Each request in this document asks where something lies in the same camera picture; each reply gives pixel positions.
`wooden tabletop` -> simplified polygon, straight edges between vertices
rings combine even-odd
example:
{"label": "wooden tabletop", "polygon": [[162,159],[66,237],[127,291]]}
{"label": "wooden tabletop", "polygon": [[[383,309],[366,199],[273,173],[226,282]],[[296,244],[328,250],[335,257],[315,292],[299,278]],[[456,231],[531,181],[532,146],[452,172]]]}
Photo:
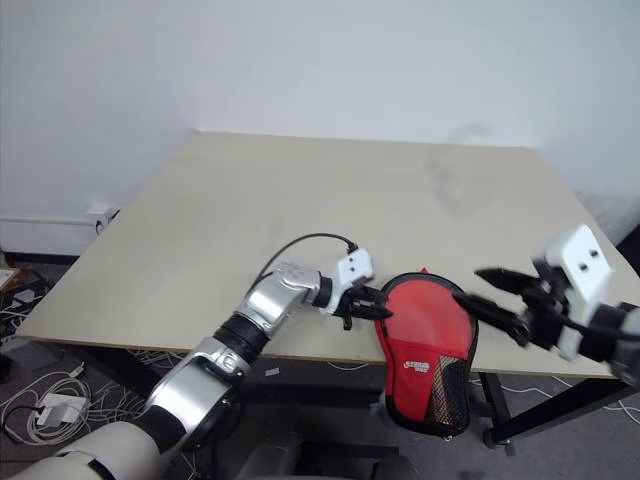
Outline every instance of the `wooden tabletop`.
{"label": "wooden tabletop", "polygon": [[[586,223],[615,274],[609,301],[640,302],[640,279],[549,165],[527,148],[195,133],[23,323],[59,342],[189,350],[238,305],[264,262],[310,232],[366,248],[373,285],[427,267],[507,308],[520,301],[474,276],[485,266],[533,273],[530,258]],[[283,259],[329,272],[345,253],[313,239]],[[373,325],[301,309],[265,354],[382,362]],[[481,325],[474,369],[607,375],[519,348]]]}

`black robot arm segment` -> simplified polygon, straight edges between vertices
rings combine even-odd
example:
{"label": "black robot arm segment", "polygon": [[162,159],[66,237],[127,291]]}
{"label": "black robot arm segment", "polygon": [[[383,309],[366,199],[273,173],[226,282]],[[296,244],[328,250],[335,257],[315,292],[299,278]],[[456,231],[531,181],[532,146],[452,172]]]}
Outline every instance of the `black robot arm segment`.
{"label": "black robot arm segment", "polygon": [[613,375],[640,386],[640,309],[603,303],[612,270],[591,230],[583,225],[559,237],[533,264],[538,277],[504,268],[476,271],[494,287],[522,297],[526,308],[520,313],[478,295],[453,296],[520,346],[554,349],[567,360],[580,354],[604,361]]}

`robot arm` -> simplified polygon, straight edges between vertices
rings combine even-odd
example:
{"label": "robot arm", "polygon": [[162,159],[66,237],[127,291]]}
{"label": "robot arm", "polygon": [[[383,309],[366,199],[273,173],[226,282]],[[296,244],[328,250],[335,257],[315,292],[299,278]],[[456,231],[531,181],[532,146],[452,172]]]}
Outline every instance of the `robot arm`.
{"label": "robot arm", "polygon": [[159,478],[175,455],[196,448],[212,432],[235,401],[235,387],[296,307],[311,304],[342,316],[345,328],[351,315],[372,320],[389,316],[377,305],[377,291],[364,287],[372,278],[371,258],[362,249],[340,260],[329,277],[281,263],[251,288],[212,337],[203,339],[156,385],[141,416],[131,423],[106,425],[14,479]]}
{"label": "robot arm", "polygon": [[520,295],[514,313],[473,294],[454,294],[470,314],[508,333],[520,346],[533,343],[573,360],[578,354],[609,363],[611,373],[640,386],[640,309],[602,303],[612,274],[591,230],[582,225],[533,259],[538,277],[486,268],[476,274]]}

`power adapter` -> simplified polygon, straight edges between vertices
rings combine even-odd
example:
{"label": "power adapter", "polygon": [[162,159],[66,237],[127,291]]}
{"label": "power adapter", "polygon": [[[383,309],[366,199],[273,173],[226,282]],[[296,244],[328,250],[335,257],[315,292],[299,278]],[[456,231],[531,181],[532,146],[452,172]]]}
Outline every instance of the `power adapter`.
{"label": "power adapter", "polygon": [[58,427],[61,423],[73,423],[80,416],[86,403],[85,397],[47,393],[40,402],[44,410],[38,415],[36,423],[48,427]]}

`white wall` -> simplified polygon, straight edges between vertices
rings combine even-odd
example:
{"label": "white wall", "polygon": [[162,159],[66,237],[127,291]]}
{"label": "white wall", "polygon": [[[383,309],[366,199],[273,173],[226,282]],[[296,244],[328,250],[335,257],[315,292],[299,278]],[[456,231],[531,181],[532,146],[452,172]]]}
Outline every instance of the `white wall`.
{"label": "white wall", "polygon": [[0,216],[126,204],[198,128],[534,146],[614,241],[640,221],[638,2],[0,1]]}

